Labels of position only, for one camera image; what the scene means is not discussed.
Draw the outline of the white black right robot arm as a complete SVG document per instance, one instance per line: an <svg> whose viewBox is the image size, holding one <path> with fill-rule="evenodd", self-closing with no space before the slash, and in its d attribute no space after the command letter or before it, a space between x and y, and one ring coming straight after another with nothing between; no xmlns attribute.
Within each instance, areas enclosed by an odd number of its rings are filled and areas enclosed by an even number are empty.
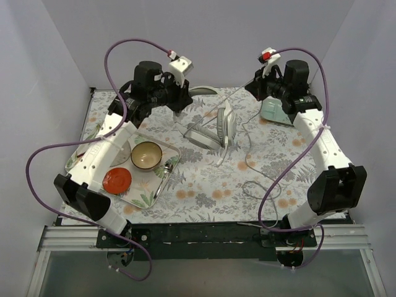
<svg viewBox="0 0 396 297"><path fill-rule="evenodd" d="M306 202L285 215L276 229L284 244L294 246L302 239L302 231L330 215L355 208L368 174L364 166L354 165L343 153L325 124L327 115L309 92L308 63L289 60L281 71L271 59L260 61L262 69L245 89L259 101L268 97L281 101L282 110L309 143L307 151L316 165L317 177L307 191Z"/></svg>

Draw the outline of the white grey headphones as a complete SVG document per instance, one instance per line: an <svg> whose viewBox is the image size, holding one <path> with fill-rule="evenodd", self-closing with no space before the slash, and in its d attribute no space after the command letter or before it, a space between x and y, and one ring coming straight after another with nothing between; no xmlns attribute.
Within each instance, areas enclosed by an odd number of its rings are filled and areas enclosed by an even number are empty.
<svg viewBox="0 0 396 297"><path fill-rule="evenodd" d="M180 123L180 114L177 112L173 113L173 121L178 129L179 133L187 139L190 143L206 150L222 151L220 159L217 161L216 166L222 165L228 149L234 145L236 136L236 113L230 104L229 97L221 95L218 90L209 86L198 86L193 87L189 91L191 97L201 95L218 95L221 98L219 103L214 110L216 115L215 128L216 130L210 130L206 126L209 122L202 123L198 120L195 123L189 123L183 125Z"/></svg>

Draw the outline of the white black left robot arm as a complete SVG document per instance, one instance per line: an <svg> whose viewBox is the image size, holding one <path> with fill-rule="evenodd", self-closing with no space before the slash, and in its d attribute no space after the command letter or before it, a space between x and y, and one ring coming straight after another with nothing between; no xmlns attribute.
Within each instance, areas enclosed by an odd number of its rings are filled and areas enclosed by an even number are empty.
<svg viewBox="0 0 396 297"><path fill-rule="evenodd" d="M166 106L176 113L192 103L187 73L192 62L184 56L171 59L169 70L161 64L142 61L134 69L133 79L118 89L96 138L67 175L57 175L55 188L66 205L88 217L91 223L110 231L117 247L126 247L132 239L130 223L112 206L100 189L110 165L124 144L135 133L152 109Z"/></svg>

